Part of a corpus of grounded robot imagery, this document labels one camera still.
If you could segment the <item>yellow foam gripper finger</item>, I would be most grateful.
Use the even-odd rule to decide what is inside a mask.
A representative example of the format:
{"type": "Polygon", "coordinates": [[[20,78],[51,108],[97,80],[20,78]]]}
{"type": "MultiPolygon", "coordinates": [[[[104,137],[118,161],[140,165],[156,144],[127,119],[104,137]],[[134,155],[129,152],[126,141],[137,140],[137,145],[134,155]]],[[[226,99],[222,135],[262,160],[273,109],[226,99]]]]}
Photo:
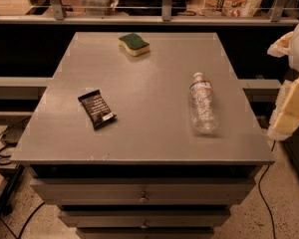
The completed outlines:
{"type": "Polygon", "coordinates": [[[286,33],[270,45],[267,54],[276,58],[290,55],[291,39],[293,31],[286,33]]]}
{"type": "Polygon", "coordinates": [[[269,120],[268,136],[273,140],[287,139],[299,127],[299,78],[285,80],[281,86],[275,109],[269,120]]]}

